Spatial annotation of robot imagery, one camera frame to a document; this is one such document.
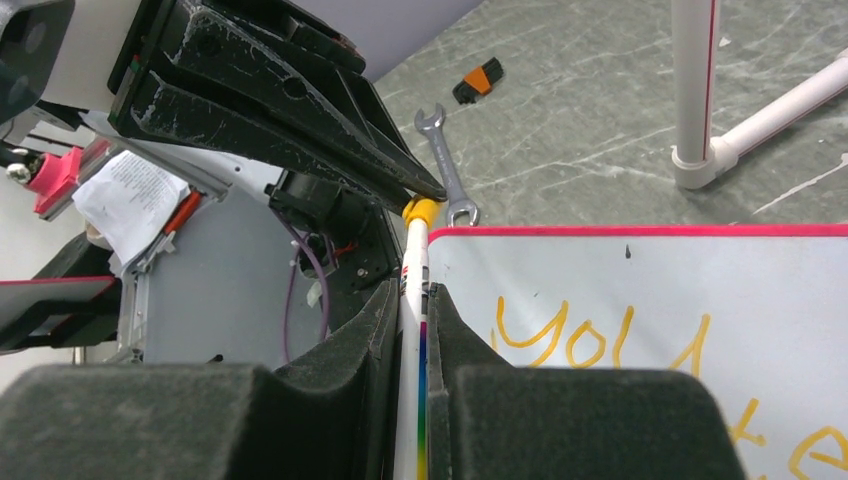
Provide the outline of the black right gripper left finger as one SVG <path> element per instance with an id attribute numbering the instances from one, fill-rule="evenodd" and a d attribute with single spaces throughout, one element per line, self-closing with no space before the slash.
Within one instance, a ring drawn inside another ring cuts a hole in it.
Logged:
<path id="1" fill-rule="evenodd" d="M 290 364 L 54 365 L 1 399 L 5 479 L 378 479 L 399 286 Z"/>

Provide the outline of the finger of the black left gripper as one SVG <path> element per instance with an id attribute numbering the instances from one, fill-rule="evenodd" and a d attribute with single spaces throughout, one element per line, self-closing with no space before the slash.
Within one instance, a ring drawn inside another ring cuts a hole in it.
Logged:
<path id="1" fill-rule="evenodd" d="M 167 83 L 363 161 L 411 195 L 444 187 L 413 156 L 342 36 L 286 1 L 168 1 L 155 21 Z"/>
<path id="2" fill-rule="evenodd" d="M 153 72 L 136 75 L 123 87 L 109 123 L 127 138 L 225 152 L 319 178 L 394 213 L 412 199 L 405 187 L 369 173 L 365 163 L 349 153 L 228 109 Z"/>

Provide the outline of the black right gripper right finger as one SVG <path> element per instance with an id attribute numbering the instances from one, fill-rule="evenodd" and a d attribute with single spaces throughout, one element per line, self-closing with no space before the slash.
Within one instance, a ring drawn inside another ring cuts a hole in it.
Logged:
<path id="1" fill-rule="evenodd" d="M 694 377 L 645 369 L 516 367 L 429 300 L 433 479 L 741 479 L 713 396 Z"/>

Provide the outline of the white rainbow marker pen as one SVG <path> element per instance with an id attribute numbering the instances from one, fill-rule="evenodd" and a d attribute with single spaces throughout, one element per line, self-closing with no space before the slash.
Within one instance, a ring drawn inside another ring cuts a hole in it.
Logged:
<path id="1" fill-rule="evenodd" d="M 398 323 L 401 352 L 392 469 L 394 479 L 428 477 L 428 234 L 429 226 L 425 220 L 418 218 L 409 222 L 400 278 Z"/>

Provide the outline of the yellow marker cap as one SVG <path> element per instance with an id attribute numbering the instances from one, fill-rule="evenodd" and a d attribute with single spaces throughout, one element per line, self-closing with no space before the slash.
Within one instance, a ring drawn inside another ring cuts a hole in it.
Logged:
<path id="1" fill-rule="evenodd" d="M 428 229 L 431 229 L 438 219 L 442 205 L 442 202 L 424 196 L 413 197 L 401 214 L 405 227 L 409 228 L 413 221 L 420 220 L 426 224 Z"/>

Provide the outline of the pink framed whiteboard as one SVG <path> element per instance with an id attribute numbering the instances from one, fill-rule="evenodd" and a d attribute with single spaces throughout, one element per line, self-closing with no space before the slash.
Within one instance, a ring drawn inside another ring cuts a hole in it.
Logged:
<path id="1" fill-rule="evenodd" d="M 1 350 L 88 347 L 114 340 L 121 290 L 112 276 L 3 281 Z"/>
<path id="2" fill-rule="evenodd" d="M 686 372 L 750 478 L 846 477 L 845 226 L 445 228 L 429 261 L 507 362 Z"/>

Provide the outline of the white paper sheet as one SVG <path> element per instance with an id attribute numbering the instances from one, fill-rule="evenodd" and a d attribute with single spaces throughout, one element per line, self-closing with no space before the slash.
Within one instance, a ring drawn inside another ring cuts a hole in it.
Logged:
<path id="1" fill-rule="evenodd" d="M 84 182 L 72 200 L 111 247 L 116 271 L 124 273 L 160 236 L 189 192 L 183 179 L 124 151 Z"/>

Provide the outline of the pink block object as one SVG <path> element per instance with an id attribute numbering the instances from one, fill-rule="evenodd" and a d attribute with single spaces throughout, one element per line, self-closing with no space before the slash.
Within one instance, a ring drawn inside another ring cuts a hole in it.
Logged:
<path id="1" fill-rule="evenodd" d="M 36 195 L 34 212 L 46 214 L 58 201 L 78 185 L 83 150 L 71 148 L 58 156 L 45 153 L 25 188 Z"/>

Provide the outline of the silver open-end wrench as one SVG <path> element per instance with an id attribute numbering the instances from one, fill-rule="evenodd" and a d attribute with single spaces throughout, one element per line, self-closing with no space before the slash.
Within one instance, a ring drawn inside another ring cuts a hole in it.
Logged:
<path id="1" fill-rule="evenodd" d="M 417 131 L 427 138 L 437 168 L 447 194 L 446 221 L 450 227 L 456 225 L 459 217 L 467 216 L 470 227 L 476 227 L 481 218 L 478 205 L 467 195 L 456 164 L 443 133 L 446 111 L 442 104 L 436 103 L 434 113 L 426 117 L 419 109 L 414 118 Z"/>

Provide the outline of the orange black hex key set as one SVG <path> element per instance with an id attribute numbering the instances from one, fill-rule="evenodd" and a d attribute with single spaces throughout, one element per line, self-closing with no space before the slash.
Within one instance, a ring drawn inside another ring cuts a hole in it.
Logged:
<path id="1" fill-rule="evenodd" d="M 504 69 L 501 62 L 496 57 L 492 57 L 470 71 L 454 86 L 453 97 L 460 105 L 474 104 L 489 95 L 503 77 Z"/>

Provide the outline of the white PVC pipe frame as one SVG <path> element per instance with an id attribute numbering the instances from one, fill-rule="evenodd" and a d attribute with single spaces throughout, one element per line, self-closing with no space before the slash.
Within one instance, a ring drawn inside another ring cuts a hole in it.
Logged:
<path id="1" fill-rule="evenodd" d="M 675 182 L 719 180 L 847 91 L 844 1 L 670 4 Z"/>

